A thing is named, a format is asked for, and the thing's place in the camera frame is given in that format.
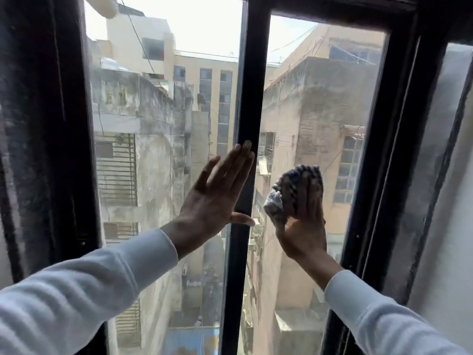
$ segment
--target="blue roof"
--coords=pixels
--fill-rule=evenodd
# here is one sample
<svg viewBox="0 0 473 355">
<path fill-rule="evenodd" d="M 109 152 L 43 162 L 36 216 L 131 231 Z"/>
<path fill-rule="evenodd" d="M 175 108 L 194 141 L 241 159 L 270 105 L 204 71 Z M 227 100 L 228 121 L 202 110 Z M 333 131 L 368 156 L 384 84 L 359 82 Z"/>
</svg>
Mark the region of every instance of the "blue roof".
<svg viewBox="0 0 473 355">
<path fill-rule="evenodd" d="M 168 328 L 162 355 L 218 355 L 219 328 Z"/>
</svg>

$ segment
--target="sleeve cuff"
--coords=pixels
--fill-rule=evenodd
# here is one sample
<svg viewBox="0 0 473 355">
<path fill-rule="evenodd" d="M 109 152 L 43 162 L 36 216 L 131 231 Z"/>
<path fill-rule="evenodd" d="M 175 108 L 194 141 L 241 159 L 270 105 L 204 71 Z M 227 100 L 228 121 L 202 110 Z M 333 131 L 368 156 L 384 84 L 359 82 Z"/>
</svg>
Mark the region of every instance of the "sleeve cuff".
<svg viewBox="0 0 473 355">
<path fill-rule="evenodd" d="M 153 229 L 112 248 L 130 268 L 141 292 L 177 265 L 177 252 L 171 239 Z"/>
<path fill-rule="evenodd" d="M 394 303 L 393 299 L 374 290 L 350 270 L 342 270 L 333 276 L 325 288 L 325 300 L 352 333 L 357 320 L 369 307 L 382 302 Z"/>
</svg>

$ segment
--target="bright sky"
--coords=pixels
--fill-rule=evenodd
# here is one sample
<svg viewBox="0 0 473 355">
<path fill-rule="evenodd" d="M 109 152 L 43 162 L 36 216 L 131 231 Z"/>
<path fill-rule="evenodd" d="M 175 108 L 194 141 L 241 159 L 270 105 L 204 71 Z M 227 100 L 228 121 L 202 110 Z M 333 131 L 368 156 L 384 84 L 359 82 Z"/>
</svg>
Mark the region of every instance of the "bright sky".
<svg viewBox="0 0 473 355">
<path fill-rule="evenodd" d="M 143 11 L 147 17 L 166 19 L 174 34 L 177 50 L 238 57 L 243 6 L 241 0 L 123 0 L 123 2 L 129 7 Z M 84 3 L 87 36 L 93 40 L 106 40 L 106 19 L 86 1 Z M 316 23 L 310 21 L 272 16 L 268 61 L 282 62 L 315 26 Z"/>
</svg>

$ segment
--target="white sweatshirt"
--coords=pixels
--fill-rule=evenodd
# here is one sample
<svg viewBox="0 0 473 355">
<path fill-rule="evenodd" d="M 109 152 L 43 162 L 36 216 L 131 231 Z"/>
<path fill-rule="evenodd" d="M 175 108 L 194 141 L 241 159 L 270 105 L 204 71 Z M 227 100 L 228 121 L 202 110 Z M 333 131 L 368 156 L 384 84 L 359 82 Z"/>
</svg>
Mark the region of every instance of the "white sweatshirt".
<svg viewBox="0 0 473 355">
<path fill-rule="evenodd" d="M 153 230 L 1 290 L 0 354 L 74 354 L 176 264 L 171 240 Z M 350 271 L 333 277 L 325 299 L 368 355 L 468 354 Z"/>
</svg>

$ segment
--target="person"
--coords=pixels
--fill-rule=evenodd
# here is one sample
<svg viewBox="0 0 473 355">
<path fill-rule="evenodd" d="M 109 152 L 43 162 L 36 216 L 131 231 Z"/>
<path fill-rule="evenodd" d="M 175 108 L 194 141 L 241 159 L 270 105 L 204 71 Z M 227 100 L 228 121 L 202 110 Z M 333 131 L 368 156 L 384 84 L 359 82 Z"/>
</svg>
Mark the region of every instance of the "person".
<svg viewBox="0 0 473 355">
<path fill-rule="evenodd" d="M 52 265 L 0 291 L 0 353 L 68 355 L 100 325 L 130 307 L 139 293 L 202 246 L 227 223 L 253 225 L 233 209 L 254 160 L 251 143 L 212 158 L 189 191 L 180 214 L 160 229 L 114 247 Z M 376 292 L 326 252 L 322 191 L 299 184 L 297 207 L 283 181 L 287 217 L 275 220 L 286 254 L 325 291 L 331 309 L 370 354 L 467 354 L 411 310 Z"/>
</svg>

